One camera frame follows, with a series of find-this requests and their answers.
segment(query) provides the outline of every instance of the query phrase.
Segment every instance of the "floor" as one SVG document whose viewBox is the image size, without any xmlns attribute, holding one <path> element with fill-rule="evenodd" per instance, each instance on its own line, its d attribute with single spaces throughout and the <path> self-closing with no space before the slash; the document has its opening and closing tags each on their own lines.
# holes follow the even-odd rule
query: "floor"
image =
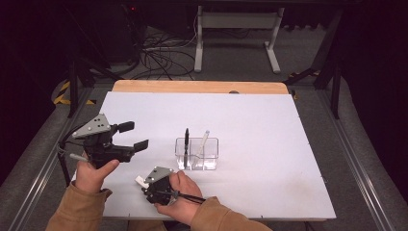
<svg viewBox="0 0 408 231">
<path fill-rule="evenodd" d="M 325 31 L 322 28 L 281 29 L 274 47 L 282 70 L 277 75 L 272 73 L 263 48 L 269 31 L 251 31 L 245 38 L 235 38 L 231 34 L 237 35 L 237 32 L 207 33 L 202 71 L 192 72 L 190 76 L 175 76 L 174 80 L 282 82 L 291 73 L 310 66 Z M 193 56 L 194 44 L 172 50 Z M 187 70 L 193 68 L 193 60 L 182 53 L 172 53 L 170 58 Z M 171 69 L 173 73 L 185 72 L 184 68 L 176 66 L 174 64 Z M 123 66 L 116 66 L 113 71 L 120 69 Z M 145 70 L 140 64 L 123 77 L 166 79 L 162 71 L 149 73 Z M 311 222 L 312 228 L 293 221 L 272 221 L 268 225 L 275 231 L 408 230 L 407 203 L 379 162 L 355 111 L 346 82 L 342 81 L 340 119 L 336 120 L 327 110 L 330 87 L 314 90 L 315 79 L 307 77 L 289 89 L 295 92 L 294 102 L 321 174 L 327 181 L 337 218 Z M 67 118 L 68 105 L 57 105 L 1 186 L 0 230 L 44 230 L 64 193 L 64 176 L 55 158 L 56 142 L 69 128 L 93 118 L 114 84 L 110 79 L 96 80 L 93 89 L 80 88 L 83 107 L 73 118 Z M 60 88 L 61 84 L 56 86 L 51 100 Z M 96 103 L 85 104 L 88 99 Z M 78 146 L 68 148 L 73 153 L 81 153 Z M 67 165 L 72 174 L 75 162 L 69 159 Z M 126 225 L 126 220 L 104 219 L 100 230 L 126 230 Z"/>
</svg>

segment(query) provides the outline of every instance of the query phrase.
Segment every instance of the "metal stand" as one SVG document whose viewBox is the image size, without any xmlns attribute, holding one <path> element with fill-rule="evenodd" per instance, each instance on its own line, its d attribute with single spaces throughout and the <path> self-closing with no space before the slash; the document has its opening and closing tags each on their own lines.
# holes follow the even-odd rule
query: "metal stand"
<svg viewBox="0 0 408 231">
<path fill-rule="evenodd" d="M 195 49 L 194 71 L 200 72 L 203 57 L 203 28 L 248 28 L 248 29 L 273 29 L 269 41 L 265 42 L 270 65 L 273 73 L 279 74 L 280 67 L 273 52 L 273 45 L 282 21 L 284 8 L 277 13 L 207 13 L 203 12 L 202 6 L 198 7 L 197 13 L 197 46 Z"/>
</svg>

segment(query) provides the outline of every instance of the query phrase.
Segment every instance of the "transparent box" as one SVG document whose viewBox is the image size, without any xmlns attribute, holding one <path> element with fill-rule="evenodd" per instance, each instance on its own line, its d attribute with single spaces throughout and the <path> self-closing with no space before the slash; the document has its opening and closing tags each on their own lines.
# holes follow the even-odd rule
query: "transparent box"
<svg viewBox="0 0 408 231">
<path fill-rule="evenodd" d="M 176 139 L 175 156 L 179 169 L 215 170 L 217 168 L 218 139 L 208 138 L 202 148 L 202 152 L 199 153 L 201 142 L 202 138 L 189 138 L 186 154 L 185 139 Z"/>
</svg>

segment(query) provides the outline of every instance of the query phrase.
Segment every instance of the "human hand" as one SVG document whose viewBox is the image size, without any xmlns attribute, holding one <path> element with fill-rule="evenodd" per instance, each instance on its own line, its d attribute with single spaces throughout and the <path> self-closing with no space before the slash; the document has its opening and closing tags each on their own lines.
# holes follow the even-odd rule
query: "human hand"
<svg viewBox="0 0 408 231">
<path fill-rule="evenodd" d="M 104 179 L 118 166 L 118 160 L 112 160 L 100 169 L 96 169 L 90 163 L 79 161 L 77 164 L 75 187 L 88 193 L 99 193 Z"/>
<path fill-rule="evenodd" d="M 184 171 L 171 173 L 170 185 L 174 190 L 180 193 L 202 197 L 201 190 L 197 184 L 195 184 Z M 170 216 L 182 223 L 191 225 L 192 218 L 197 212 L 198 207 L 200 207 L 200 204 L 189 201 L 183 197 L 178 197 L 171 205 L 164 206 L 156 203 L 154 206 L 159 214 Z"/>
</svg>

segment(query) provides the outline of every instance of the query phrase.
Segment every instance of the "brown jacket sleeve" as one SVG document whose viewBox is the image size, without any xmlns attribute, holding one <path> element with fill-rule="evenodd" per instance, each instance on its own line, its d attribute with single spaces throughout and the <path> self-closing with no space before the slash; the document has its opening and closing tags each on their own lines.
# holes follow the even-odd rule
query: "brown jacket sleeve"
<svg viewBox="0 0 408 231">
<path fill-rule="evenodd" d="M 60 207 L 48 221 L 46 230 L 97 230 L 102 219 L 105 201 L 112 192 L 84 192 L 72 184 L 66 189 Z"/>
<path fill-rule="evenodd" d="M 236 213 L 221 205 L 216 197 L 208 198 L 198 209 L 191 222 L 191 231 L 268 230 L 258 221 Z"/>
</svg>

